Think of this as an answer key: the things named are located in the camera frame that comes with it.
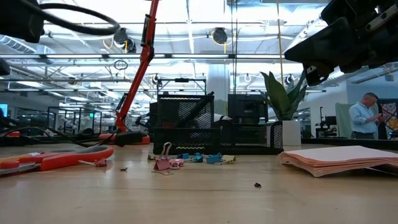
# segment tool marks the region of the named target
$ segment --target wooden table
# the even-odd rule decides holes
[[[3,147],[0,156],[77,147]],[[280,165],[276,156],[238,156],[236,164],[225,166],[186,164],[164,176],[151,172],[151,148],[116,148],[106,168],[75,166],[2,178],[0,223],[398,222],[395,177],[358,171],[314,178]]]

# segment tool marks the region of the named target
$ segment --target red robotic arm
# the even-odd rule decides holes
[[[116,126],[122,133],[125,133],[127,130],[126,125],[124,124],[124,120],[126,119],[126,116],[130,110],[131,103],[136,96],[138,87],[141,84],[142,79],[144,78],[150,61],[154,58],[155,21],[158,3],[159,0],[152,0],[149,15],[146,14],[144,30],[142,31],[142,52],[140,56],[140,65],[137,70],[136,76],[132,81],[129,92],[124,95],[118,107],[116,108]]]

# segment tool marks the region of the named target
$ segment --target ceiling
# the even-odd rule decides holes
[[[149,13],[150,1],[143,0],[41,0],[40,3],[66,3],[85,7],[98,11],[118,21],[137,45],[137,53],[141,52],[141,41],[143,21],[145,14]],[[239,89],[260,88],[264,89],[264,80],[259,71],[272,71],[276,76],[281,75],[280,70],[280,47],[283,53],[291,46],[323,29],[326,24],[319,20],[322,9],[327,5],[327,0],[280,0],[279,17],[281,39],[279,45],[278,13],[275,1],[267,0],[241,0],[238,1],[238,10],[228,4],[231,0],[162,0],[157,11],[157,24],[155,31],[154,48],[158,54],[256,54],[271,55],[272,58],[257,58],[255,60],[237,60],[236,75]],[[58,17],[70,22],[92,27],[108,26],[101,19],[84,14],[49,10]],[[211,38],[211,33],[216,27],[225,29],[228,35],[227,45],[218,45]],[[23,40],[18,43],[33,49],[46,47],[47,53],[53,54],[123,54],[124,50],[113,44],[111,37],[98,37],[79,34],[70,30],[55,26],[48,22],[44,26],[45,35],[39,44],[30,44]],[[0,54],[22,54],[7,45],[0,44]],[[116,59],[52,59],[52,63],[39,63],[33,59],[7,59],[13,66],[13,74],[10,78],[38,80],[44,79],[40,87],[27,86],[21,82],[13,82],[8,88],[36,88],[36,89],[119,89],[127,90],[134,78],[139,66],[139,59],[124,59],[128,63],[125,70],[116,70],[114,62]],[[147,69],[144,81],[140,87],[141,92],[136,103],[148,103],[155,99],[151,91],[155,90],[152,79],[160,78],[206,78],[209,65],[212,63],[225,63],[230,67],[233,75],[231,60],[217,58],[156,58]],[[299,76],[302,66],[298,63],[283,60],[283,74]],[[77,82],[71,85],[68,82],[60,82],[69,78],[89,80]],[[168,85],[170,89],[194,89],[193,93],[202,94],[197,83],[173,83]],[[114,97],[107,94],[99,96],[98,92],[70,92],[53,91],[53,95],[79,96],[89,99],[90,102],[104,103],[118,102],[121,92],[114,91]]]

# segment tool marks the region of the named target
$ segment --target black wire mesh organizer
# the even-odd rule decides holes
[[[172,143],[170,154],[273,155],[283,151],[282,122],[214,122],[213,100],[214,96],[159,95],[154,154],[160,154],[166,142]]]

